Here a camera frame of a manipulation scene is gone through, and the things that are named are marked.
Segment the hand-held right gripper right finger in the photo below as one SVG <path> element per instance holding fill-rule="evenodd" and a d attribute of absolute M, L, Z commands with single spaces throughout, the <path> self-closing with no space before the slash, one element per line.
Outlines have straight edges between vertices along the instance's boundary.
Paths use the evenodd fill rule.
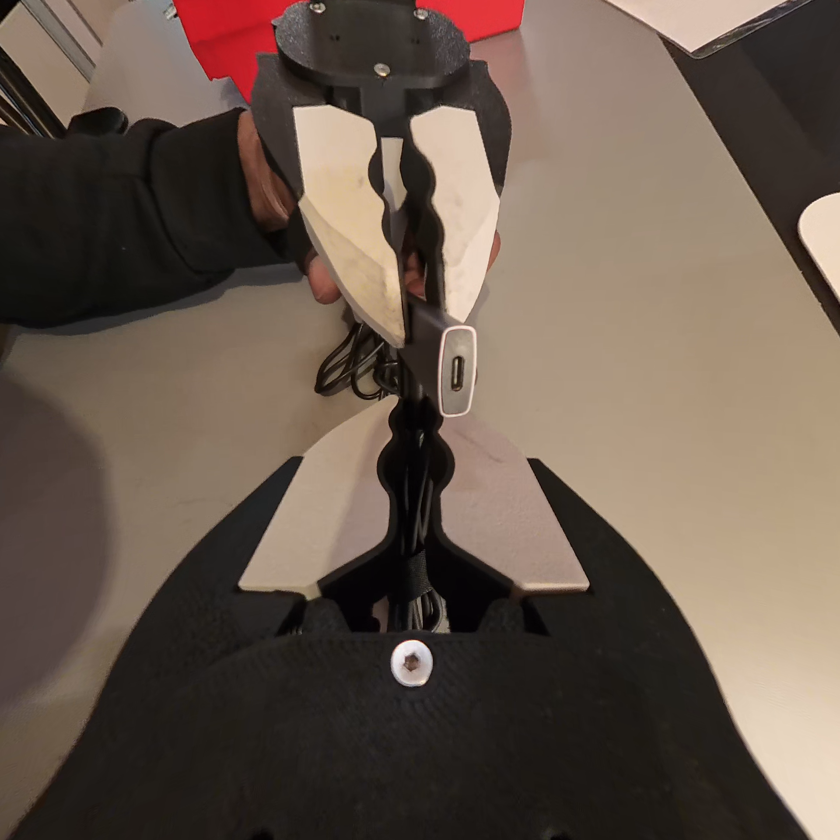
<path fill-rule="evenodd" d="M 437 432 L 429 575 L 443 594 L 562 594 L 590 582 L 531 465 L 472 414 Z"/>

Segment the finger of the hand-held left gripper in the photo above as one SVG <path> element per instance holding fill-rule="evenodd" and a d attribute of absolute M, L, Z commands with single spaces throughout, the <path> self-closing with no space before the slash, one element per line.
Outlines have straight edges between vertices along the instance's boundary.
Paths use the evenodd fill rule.
<path fill-rule="evenodd" d="M 384 231 L 385 199 L 371 183 L 374 125 L 331 105 L 292 110 L 308 236 L 353 313 L 392 347 L 406 342 L 403 284 Z"/>
<path fill-rule="evenodd" d="M 412 117 L 411 138 L 434 177 L 430 207 L 443 230 L 442 308 L 465 322 L 484 285 L 500 198 L 476 113 L 435 107 Z"/>

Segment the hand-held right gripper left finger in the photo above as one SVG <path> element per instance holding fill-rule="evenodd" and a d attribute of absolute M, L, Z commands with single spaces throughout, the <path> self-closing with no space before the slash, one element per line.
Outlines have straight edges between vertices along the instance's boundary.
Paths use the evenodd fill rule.
<path fill-rule="evenodd" d="M 319 582 L 385 539 L 391 502 L 377 466 L 394 406 L 369 406 L 302 457 L 238 582 L 244 592 L 319 596 Z"/>

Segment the grey usb hub with cable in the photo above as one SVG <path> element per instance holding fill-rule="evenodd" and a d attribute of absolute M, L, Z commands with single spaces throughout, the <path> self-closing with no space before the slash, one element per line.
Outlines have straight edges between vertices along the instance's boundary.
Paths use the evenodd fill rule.
<path fill-rule="evenodd" d="M 406 343 L 397 357 L 444 419 L 469 413 L 476 387 L 476 329 L 420 297 L 407 297 Z"/>

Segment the person's left forearm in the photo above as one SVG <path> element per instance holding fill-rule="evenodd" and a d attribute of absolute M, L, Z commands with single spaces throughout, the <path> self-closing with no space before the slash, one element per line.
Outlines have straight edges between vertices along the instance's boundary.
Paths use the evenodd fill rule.
<path fill-rule="evenodd" d="M 253 214 L 241 114 L 62 140 L 2 127 L 2 324 L 123 315 L 290 263 L 286 233 Z"/>

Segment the person's left hand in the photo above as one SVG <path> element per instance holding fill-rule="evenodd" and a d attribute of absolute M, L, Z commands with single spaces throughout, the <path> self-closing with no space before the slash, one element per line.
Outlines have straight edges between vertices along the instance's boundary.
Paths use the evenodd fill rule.
<path fill-rule="evenodd" d="M 237 144 L 248 200 L 257 225 L 266 233 L 286 228 L 292 212 L 297 208 L 296 200 L 287 185 L 271 169 L 250 111 L 242 111 L 238 115 Z M 303 265 L 301 272 L 307 278 L 317 302 L 330 305 L 341 299 L 339 287 L 315 251 L 309 253 Z M 425 264 L 415 251 L 409 235 L 405 236 L 402 247 L 402 267 L 407 290 L 424 298 Z"/>

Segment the red plastic bin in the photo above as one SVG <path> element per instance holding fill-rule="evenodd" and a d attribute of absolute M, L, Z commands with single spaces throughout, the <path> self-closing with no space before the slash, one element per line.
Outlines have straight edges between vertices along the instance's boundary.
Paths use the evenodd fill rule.
<path fill-rule="evenodd" d="M 187 41 L 208 79 L 241 88 L 256 77 L 256 54 L 271 50 L 272 22 L 292 1 L 174 1 Z M 524 1 L 416 1 L 451 19 L 470 44 L 516 30 Z"/>

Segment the laminated paper sheet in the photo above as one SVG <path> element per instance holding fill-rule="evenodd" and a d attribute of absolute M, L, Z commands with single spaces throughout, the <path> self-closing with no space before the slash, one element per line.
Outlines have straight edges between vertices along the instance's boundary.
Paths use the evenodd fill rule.
<path fill-rule="evenodd" d="M 689 56 L 707 57 L 805 1 L 611 1 Z"/>

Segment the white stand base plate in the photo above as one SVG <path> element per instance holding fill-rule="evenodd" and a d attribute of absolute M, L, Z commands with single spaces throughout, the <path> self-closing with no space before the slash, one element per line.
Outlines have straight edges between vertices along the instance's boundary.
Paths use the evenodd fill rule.
<path fill-rule="evenodd" d="M 839 192 L 816 199 L 797 224 L 800 240 L 815 267 L 839 301 Z"/>

